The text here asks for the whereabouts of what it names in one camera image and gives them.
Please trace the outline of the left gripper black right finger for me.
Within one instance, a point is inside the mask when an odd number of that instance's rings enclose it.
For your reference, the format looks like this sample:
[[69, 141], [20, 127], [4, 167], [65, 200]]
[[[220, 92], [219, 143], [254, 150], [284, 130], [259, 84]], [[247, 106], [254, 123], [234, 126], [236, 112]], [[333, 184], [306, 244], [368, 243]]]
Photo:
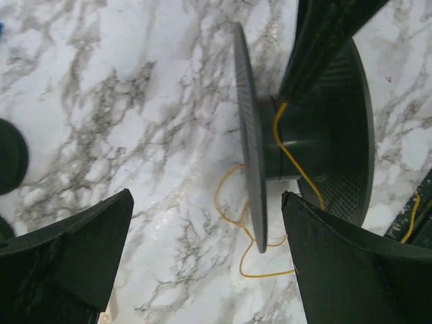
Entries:
[[293, 192], [281, 211], [308, 323], [430, 323], [431, 250], [384, 238]]

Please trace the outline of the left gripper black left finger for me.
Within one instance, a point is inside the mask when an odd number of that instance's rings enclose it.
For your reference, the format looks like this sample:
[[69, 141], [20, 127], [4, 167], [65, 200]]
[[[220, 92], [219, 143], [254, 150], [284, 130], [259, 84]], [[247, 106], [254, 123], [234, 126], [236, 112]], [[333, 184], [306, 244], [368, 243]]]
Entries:
[[22, 236], [1, 222], [1, 322], [97, 323], [107, 308], [134, 199], [128, 189]]

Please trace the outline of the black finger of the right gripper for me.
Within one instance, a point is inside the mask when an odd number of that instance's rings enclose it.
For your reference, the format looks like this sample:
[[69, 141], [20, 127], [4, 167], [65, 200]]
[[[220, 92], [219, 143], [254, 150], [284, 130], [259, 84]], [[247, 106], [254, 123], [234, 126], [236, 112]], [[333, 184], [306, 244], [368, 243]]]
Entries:
[[386, 3], [386, 0], [299, 1], [294, 45], [279, 90], [281, 100], [300, 101], [346, 42]]

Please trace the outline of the black cable spool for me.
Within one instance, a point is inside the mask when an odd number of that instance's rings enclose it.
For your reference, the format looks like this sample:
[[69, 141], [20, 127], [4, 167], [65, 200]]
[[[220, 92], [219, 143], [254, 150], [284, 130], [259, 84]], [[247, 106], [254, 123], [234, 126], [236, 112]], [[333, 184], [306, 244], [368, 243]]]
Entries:
[[375, 140], [371, 98], [358, 49], [349, 40], [317, 85], [288, 106], [258, 95], [244, 30], [234, 24], [236, 88], [244, 171], [259, 252], [267, 249], [268, 182], [294, 180], [302, 198], [362, 225], [373, 183]]

